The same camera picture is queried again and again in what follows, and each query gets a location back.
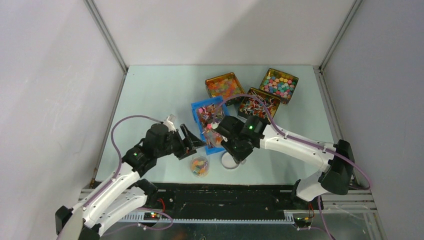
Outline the blue plastic candy bin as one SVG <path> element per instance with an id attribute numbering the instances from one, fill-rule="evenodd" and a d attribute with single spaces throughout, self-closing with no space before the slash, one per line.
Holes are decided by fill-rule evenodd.
<path id="1" fill-rule="evenodd" d="M 198 126 L 200 138 L 206 143 L 205 153 L 207 156 L 225 150 L 221 146 L 224 138 L 214 129 L 225 116 L 229 115 L 225 104 L 219 106 L 223 100 L 221 96 L 217 96 L 191 104 L 191 111 Z"/>

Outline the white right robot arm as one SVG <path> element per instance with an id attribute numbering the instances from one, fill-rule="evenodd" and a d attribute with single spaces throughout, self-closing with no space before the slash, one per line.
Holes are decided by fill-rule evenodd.
<path id="1" fill-rule="evenodd" d="M 212 128 L 223 137 L 221 146 L 235 163 L 244 161 L 257 148 L 283 153 L 317 167 L 317 172 L 294 185 L 290 201 L 297 209 L 304 209 L 322 194 L 346 195 L 350 189 L 354 155 L 351 144 L 345 140 L 313 141 L 258 116 L 249 116 L 246 121 L 225 116 Z"/>

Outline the white jar lid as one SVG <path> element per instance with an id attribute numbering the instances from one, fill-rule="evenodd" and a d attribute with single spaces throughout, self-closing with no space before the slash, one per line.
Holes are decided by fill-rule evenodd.
<path id="1" fill-rule="evenodd" d="M 234 170 L 239 166 L 239 163 L 228 152 L 221 156 L 221 164 L 227 170 Z"/>

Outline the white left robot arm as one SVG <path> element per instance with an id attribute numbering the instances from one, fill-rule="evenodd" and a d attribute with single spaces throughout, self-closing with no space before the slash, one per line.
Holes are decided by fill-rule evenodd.
<path id="1" fill-rule="evenodd" d="M 177 129 L 155 123 L 119 161 L 112 175 L 73 207 L 61 206 L 55 213 L 59 240 L 98 240 L 108 228 L 135 209 L 153 208 L 158 188 L 143 176 L 159 158 L 174 155 L 182 160 L 206 143 L 180 125 Z"/>

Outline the clear plastic jar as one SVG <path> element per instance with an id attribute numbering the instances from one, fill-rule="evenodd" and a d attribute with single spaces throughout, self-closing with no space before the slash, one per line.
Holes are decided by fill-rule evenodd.
<path id="1" fill-rule="evenodd" d="M 192 157 L 189 169 L 191 173 L 196 177 L 205 177 L 209 173 L 210 162 L 206 156 L 203 155 L 195 155 Z"/>

